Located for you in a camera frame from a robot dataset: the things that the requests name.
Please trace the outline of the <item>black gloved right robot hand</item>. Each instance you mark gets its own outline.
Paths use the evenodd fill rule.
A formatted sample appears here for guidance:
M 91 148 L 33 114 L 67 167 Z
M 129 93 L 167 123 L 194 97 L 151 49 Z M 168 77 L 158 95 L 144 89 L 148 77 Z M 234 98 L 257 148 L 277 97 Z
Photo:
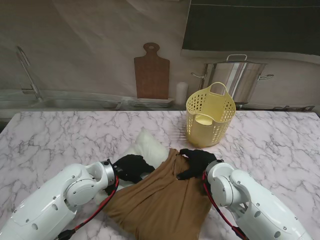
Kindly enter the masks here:
M 199 149 L 183 148 L 179 151 L 179 154 L 186 156 L 189 168 L 176 175 L 178 180 L 188 180 L 200 176 L 210 163 L 217 160 L 213 153 Z

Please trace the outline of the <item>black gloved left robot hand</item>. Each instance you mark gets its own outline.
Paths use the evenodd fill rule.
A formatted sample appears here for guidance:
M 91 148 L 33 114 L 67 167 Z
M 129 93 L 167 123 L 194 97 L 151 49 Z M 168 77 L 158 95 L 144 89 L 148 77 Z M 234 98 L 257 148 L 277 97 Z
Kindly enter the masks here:
M 125 155 L 112 166 L 119 179 L 134 184 L 143 180 L 143 174 L 150 174 L 155 170 L 144 160 L 143 156 L 136 154 Z

